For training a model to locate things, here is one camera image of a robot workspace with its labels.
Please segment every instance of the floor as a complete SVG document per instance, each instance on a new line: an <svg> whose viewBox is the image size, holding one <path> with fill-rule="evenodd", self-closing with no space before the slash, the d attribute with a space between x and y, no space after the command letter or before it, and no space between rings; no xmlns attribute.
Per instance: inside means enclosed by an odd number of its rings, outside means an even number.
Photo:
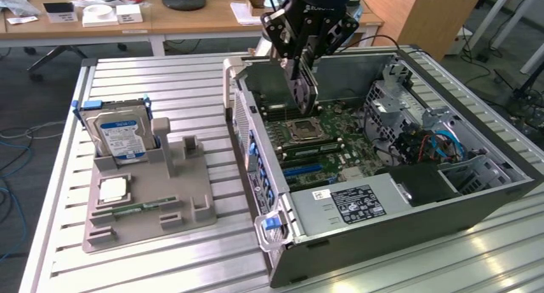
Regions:
<svg viewBox="0 0 544 293"><path fill-rule="evenodd" d="M475 10L467 22L471 30L475 30L480 24L489 6L481 10ZM481 39L473 53L487 45L487 38L507 18L500 15L491 25L487 36ZM532 53L544 41L544 34L524 24L519 24L515 32L504 42L501 59L492 57L487 63L489 69L501 68L512 73L513 77L523 82L527 76L519 73L520 67L529 59ZM168 54L185 53L215 53L215 52L237 52L247 50L248 47L256 46L257 39L207 39L200 43L189 40L183 43L171 43ZM123 52L115 44L83 46L81 50L89 57L112 58L112 57L139 57L151 55L151 47L147 43L128 43L128 51ZM51 48L36 48L39 55L43 55ZM31 127L45 122L63 120L69 111L69 102L72 98L73 85L77 79L80 59L75 54L65 53L56 58L52 63L40 69L44 75L43 83L32 83L27 77L25 68L37 59L37 56L28 56L21 48L11 50L8 57L0 61L0 84L4 84L0 90L0 130L11 127ZM452 74L465 81L472 77L483 74L483 68L461 61L457 56L447 57L441 64ZM544 85L544 75L539 79L539 88ZM493 82L493 77L480 78L471 83L471 86L492 94L497 91L499 86ZM37 136L55 134L61 130L56 125L44 129ZM28 139L20 138L9 143L27 145ZM17 194L24 215L27 218L28 237L21 247L16 250L15 257L9 257L0 262L0 291L5 293L17 292L20 279L27 262L27 253L29 251L32 235L39 220L41 203L44 200L45 190L49 181L49 175L53 168L55 156L57 151L59 138L35 140L32 143L32 160L28 165L16 174L5 180L8 187ZM0 146L0 166L4 165L17 154L19 150ZM0 218L5 214L7 205L0 206ZM0 224L0 256L19 242L21 236L21 221L16 210L9 214L5 222Z"/></svg>

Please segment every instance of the blue cable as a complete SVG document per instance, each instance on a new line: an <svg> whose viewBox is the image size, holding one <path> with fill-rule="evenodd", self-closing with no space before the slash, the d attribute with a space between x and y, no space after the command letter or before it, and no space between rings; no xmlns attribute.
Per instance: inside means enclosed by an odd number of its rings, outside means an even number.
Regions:
<svg viewBox="0 0 544 293"><path fill-rule="evenodd" d="M32 150L31 150L31 148L29 148L28 146L24 146L24 145L11 145L9 143L5 143L5 142L3 142L3 141L0 141L0 145L5 145L7 147L11 147L11 148L23 148L23 149L25 149L25 150L28 151L27 160L23 162L23 164L19 166L19 168L16 168L16 169L15 169L13 171L11 171L8 174L0 175L0 178L5 178L5 177L8 177L9 175L12 175L15 172L17 172L19 170L21 170L23 167L28 164L28 162L31 161L31 158L32 158Z"/></svg>
<svg viewBox="0 0 544 293"><path fill-rule="evenodd" d="M20 248L24 241L27 241L27 220L24 218L23 209L20 208L19 199L15 196L15 194L11 193L8 189L1 188L1 187L0 187L0 191L4 192L8 196L11 196L11 199L13 200L13 203L15 203L15 207L17 208L20 220L23 221L23 237L20 238L19 243L9 249L9 251L4 254L4 256L1 256L0 258L0 263L1 263L4 259Z"/></svg>

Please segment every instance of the hard drive label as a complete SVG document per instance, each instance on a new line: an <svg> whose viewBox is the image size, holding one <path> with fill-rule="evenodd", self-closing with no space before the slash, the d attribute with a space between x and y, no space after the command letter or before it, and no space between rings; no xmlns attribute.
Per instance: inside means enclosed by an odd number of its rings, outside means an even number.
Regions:
<svg viewBox="0 0 544 293"><path fill-rule="evenodd" d="M368 185L332 192L331 196L347 224L385 215L384 207Z"/></svg>
<svg viewBox="0 0 544 293"><path fill-rule="evenodd" d="M135 120L104 123L100 128L116 158L132 159L144 155L145 146L141 137L136 135L139 127Z"/></svg>

